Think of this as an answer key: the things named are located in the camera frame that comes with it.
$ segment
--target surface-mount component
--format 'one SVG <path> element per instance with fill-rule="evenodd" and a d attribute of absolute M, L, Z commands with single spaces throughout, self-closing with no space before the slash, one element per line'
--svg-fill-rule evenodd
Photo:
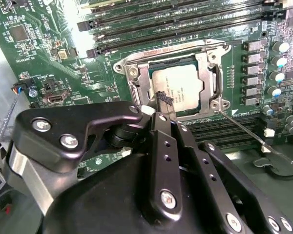
<path fill-rule="evenodd" d="M 280 53 L 285 53 L 289 50 L 290 44 L 287 42 L 277 41 L 273 44 L 272 49 Z"/>
<path fill-rule="evenodd" d="M 274 66 L 283 67 L 287 63 L 288 63 L 288 60 L 280 56 L 275 56 L 271 59 L 271 64 Z"/>
<path fill-rule="evenodd" d="M 272 86 L 268 88 L 267 93 L 273 97 L 278 97 L 281 95 L 281 89 L 277 88 L 276 86 Z"/>
<path fill-rule="evenodd" d="M 246 63 L 255 63 L 255 62 L 260 62 L 260 61 L 261 61 L 260 53 L 244 55 L 244 62 L 246 62 Z"/>
<path fill-rule="evenodd" d="M 246 105 L 246 106 L 252 106 L 257 103 L 257 100 L 255 97 L 251 97 L 251 98 L 243 99 L 243 102 L 244 102 L 244 105 Z"/>
<path fill-rule="evenodd" d="M 22 24 L 15 27 L 10 27 L 10 32 L 16 42 L 28 39 L 26 30 Z"/>
<path fill-rule="evenodd" d="M 284 74 L 279 71 L 273 71 L 269 75 L 269 79 L 275 80 L 277 82 L 282 82 L 284 78 L 285 78 Z"/>
<path fill-rule="evenodd" d="M 254 96 L 257 94 L 256 87 L 243 87 L 243 94 L 245 96 Z"/>
<path fill-rule="evenodd" d="M 244 73 L 247 75 L 253 75 L 253 74 L 258 74 L 262 68 L 264 68 L 265 64 L 260 63 L 257 65 L 246 65 L 244 66 Z"/>
<path fill-rule="evenodd" d="M 244 77 L 243 82 L 247 85 L 257 85 L 258 84 L 258 76 L 254 77 Z"/>
<path fill-rule="evenodd" d="M 246 51 L 256 51 L 256 50 L 260 50 L 262 46 L 265 44 L 267 44 L 267 39 L 247 41 L 244 44 L 244 48 Z"/>

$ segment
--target metal screw head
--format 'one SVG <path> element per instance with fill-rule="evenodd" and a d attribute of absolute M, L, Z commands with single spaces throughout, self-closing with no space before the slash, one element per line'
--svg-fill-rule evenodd
<path fill-rule="evenodd" d="M 270 225 L 273 227 L 273 229 L 275 229 L 277 232 L 280 231 L 280 227 L 277 224 L 277 222 L 273 219 L 273 218 L 268 218 L 268 222 L 270 223 Z"/>
<path fill-rule="evenodd" d="M 176 199 L 173 194 L 168 191 L 161 192 L 161 200 L 168 209 L 173 209 L 176 207 Z"/>
<path fill-rule="evenodd" d="M 212 144 L 208 143 L 207 145 L 209 146 L 210 150 L 215 150 L 215 147 Z"/>
<path fill-rule="evenodd" d="M 238 233 L 242 231 L 241 223 L 233 214 L 228 213 L 226 215 L 226 218 L 227 218 L 227 222 L 229 223 L 230 227 L 232 227 L 232 229 L 234 229 Z"/>
<path fill-rule="evenodd" d="M 138 76 L 138 70 L 135 67 L 130 67 L 128 69 L 128 73 L 132 78 L 136 78 Z"/>
<path fill-rule="evenodd" d="M 68 148 L 68 149 L 74 149 L 78 146 L 78 141 L 75 136 L 71 134 L 66 134 L 61 137 L 60 143 L 62 146 Z"/>
<path fill-rule="evenodd" d="M 135 106 L 129 106 L 129 110 L 135 114 L 137 114 L 139 112 L 137 107 L 135 107 Z"/>
<path fill-rule="evenodd" d="M 35 97 L 38 96 L 38 92 L 37 92 L 36 89 L 30 89 L 30 90 L 28 91 L 28 95 L 29 95 L 31 98 L 35 98 Z"/>
<path fill-rule="evenodd" d="M 283 226 L 289 231 L 292 232 L 293 228 L 291 227 L 291 225 L 287 222 L 287 220 L 285 218 L 281 218 L 281 222 L 283 224 Z"/>
<path fill-rule="evenodd" d="M 32 123 L 35 130 L 39 132 L 47 132 L 51 129 L 51 124 L 44 119 L 37 119 Z"/>
<path fill-rule="evenodd" d="M 181 125 L 181 129 L 184 130 L 185 132 L 188 130 L 187 127 L 185 125 Z"/>

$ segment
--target hole in bracket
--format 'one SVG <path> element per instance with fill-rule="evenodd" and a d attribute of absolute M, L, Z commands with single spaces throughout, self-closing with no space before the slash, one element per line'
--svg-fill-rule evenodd
<path fill-rule="evenodd" d="M 212 174 L 210 174 L 210 179 L 212 180 L 212 181 L 216 181 L 217 179 L 214 177 L 214 175 L 212 175 Z"/>
<path fill-rule="evenodd" d="M 164 158 L 167 162 L 171 162 L 171 158 L 168 155 L 165 155 Z"/>

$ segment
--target black cable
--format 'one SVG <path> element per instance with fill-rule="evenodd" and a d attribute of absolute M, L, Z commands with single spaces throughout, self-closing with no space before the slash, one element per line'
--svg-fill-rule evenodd
<path fill-rule="evenodd" d="M 269 174 L 272 178 L 278 179 L 278 180 L 284 180 L 284 181 L 290 181 L 293 180 L 293 175 L 279 175 L 275 173 L 272 166 L 266 166 L 265 172 Z"/>

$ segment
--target green circuit board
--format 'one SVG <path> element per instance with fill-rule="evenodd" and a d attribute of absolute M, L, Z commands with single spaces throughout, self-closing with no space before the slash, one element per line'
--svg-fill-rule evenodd
<path fill-rule="evenodd" d="M 227 113 L 252 116 L 269 105 L 276 123 L 274 142 L 283 143 L 289 134 L 286 119 L 293 115 L 293 4 L 285 9 L 274 2 L 0 0 L 0 47 L 18 80 L 34 80 L 25 90 L 30 107 L 45 108 L 131 100 L 126 77 L 113 65 L 132 53 L 194 40 L 242 40 L 222 56 L 222 96 L 230 101 Z M 261 67 L 256 94 L 246 105 L 245 56 L 252 54 L 246 44 L 252 41 L 262 41 L 257 51 Z M 290 49 L 274 51 L 278 41 L 287 42 Z M 272 65 L 275 56 L 286 58 L 287 64 Z M 285 79 L 269 79 L 273 71 L 283 73 Z M 271 87 L 280 89 L 281 95 L 269 94 Z M 214 115 L 185 124 L 218 119 L 223 118 Z M 108 165 L 119 158 L 109 155 L 100 160 Z M 93 160 L 88 162 L 90 170 L 100 169 Z"/>

